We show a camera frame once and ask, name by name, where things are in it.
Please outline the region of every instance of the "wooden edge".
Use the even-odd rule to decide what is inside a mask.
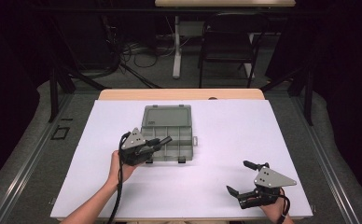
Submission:
[[[103,90],[99,100],[265,100],[260,89],[127,89]]]
[[[196,0],[156,0],[156,7],[294,7],[294,0],[260,1],[196,1]]]

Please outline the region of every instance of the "hand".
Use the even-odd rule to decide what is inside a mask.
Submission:
[[[125,182],[132,175],[132,172],[137,168],[138,165],[130,166],[123,164],[123,182]],[[118,185],[118,172],[119,172],[119,154],[118,151],[114,151],[111,157],[111,167],[109,169],[108,179],[106,184],[116,188]]]
[[[285,195],[283,189],[280,189],[280,194]],[[277,223],[279,217],[283,214],[284,207],[285,207],[285,199],[280,197],[277,198],[277,201],[275,203],[260,206],[262,211],[265,213],[265,215],[272,223]],[[290,224],[294,222],[292,221],[291,217],[289,217],[289,215],[286,214],[283,223]]]

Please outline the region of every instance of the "cable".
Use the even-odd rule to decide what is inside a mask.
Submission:
[[[118,152],[119,171],[118,171],[118,189],[117,189],[118,194],[117,194],[117,200],[115,201],[114,209],[112,210],[111,217],[108,219],[107,224],[112,223],[112,221],[114,220],[114,216],[117,213],[118,208],[119,208],[120,196],[122,195],[122,187],[123,187],[123,160],[121,159],[123,157],[123,151],[120,149],[121,149],[123,143],[126,141],[126,138],[130,134],[131,134],[130,132],[123,134],[119,141],[119,152]]]
[[[155,57],[154,63],[146,65],[146,66],[142,66],[142,65],[137,64],[137,61],[136,61],[137,55],[139,55],[139,54],[135,54],[134,58],[133,58],[133,62],[137,67],[148,68],[148,67],[154,66],[158,62],[158,55],[154,52],[154,54],[153,54],[153,56]]]
[[[283,198],[285,199],[285,202],[283,204],[283,214],[279,217],[279,219],[277,220],[277,224],[282,224],[285,220],[286,214],[288,214],[289,208],[291,207],[291,202],[289,201],[289,199],[285,196],[285,191],[280,188],[280,190],[283,191],[283,194],[280,195],[276,195],[276,194],[270,194],[270,193],[262,193],[264,195],[268,195],[268,196],[272,196],[272,197],[279,197],[279,198]]]
[[[124,61],[124,62],[128,62],[128,61],[131,59],[131,57],[132,57],[132,48],[133,48],[134,46],[138,46],[138,43],[134,43],[134,46],[133,46],[133,47],[131,46],[131,44],[127,44],[127,43],[125,43],[124,46],[125,46],[127,49],[124,49],[124,50],[122,51],[121,55],[123,56],[123,61]]]
[[[149,87],[150,89],[153,88],[158,88],[161,89],[160,86],[156,85],[155,83],[149,81],[148,79],[142,77],[140,74],[136,73],[135,71],[133,71],[128,65],[121,63],[120,67],[125,68],[128,72],[132,73],[132,75],[134,75],[135,77],[137,77],[141,82],[143,82],[143,84],[145,84],[147,87]]]

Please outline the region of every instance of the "black equipment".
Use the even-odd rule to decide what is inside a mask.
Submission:
[[[170,136],[160,140],[154,138],[147,141],[143,135],[134,128],[130,133],[125,133],[120,137],[119,141],[119,172],[118,172],[118,194],[115,201],[114,209],[111,213],[111,217],[108,219],[107,224],[112,223],[114,216],[118,211],[120,196],[122,194],[123,187],[123,164],[131,166],[143,163],[152,162],[152,155],[154,152],[159,151],[161,147],[172,141]]]
[[[167,136],[163,140],[154,138],[146,140],[137,128],[129,134],[119,149],[120,159],[131,166],[142,162],[151,163],[154,152],[159,151],[161,147],[172,141],[172,137]]]
[[[256,188],[251,192],[240,194],[236,189],[227,186],[230,195],[239,201],[242,209],[269,205],[275,203],[279,197],[284,198],[286,200],[286,206],[282,216],[278,220],[278,223],[283,223],[290,207],[290,201],[282,194],[281,187],[296,185],[297,182],[285,175],[273,171],[269,168],[267,162],[265,164],[254,164],[251,161],[244,161],[244,166],[259,171],[254,180]]]

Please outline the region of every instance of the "wooden table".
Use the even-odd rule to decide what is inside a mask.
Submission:
[[[193,135],[199,138],[192,161],[154,161],[125,182],[116,221],[246,220],[266,218],[257,208],[242,210],[226,186],[253,190],[258,172],[243,160],[268,162],[297,181],[285,191],[290,216],[312,211],[272,108],[261,90],[105,90],[90,113],[51,217],[63,219],[105,182],[110,155],[122,134],[141,125],[146,105],[191,105]],[[108,219],[110,199],[99,219]]]
[[[152,90],[104,90],[99,100],[207,100],[251,99],[264,100],[258,89],[152,89]]]
[[[156,0],[157,7],[293,7],[294,0]]]

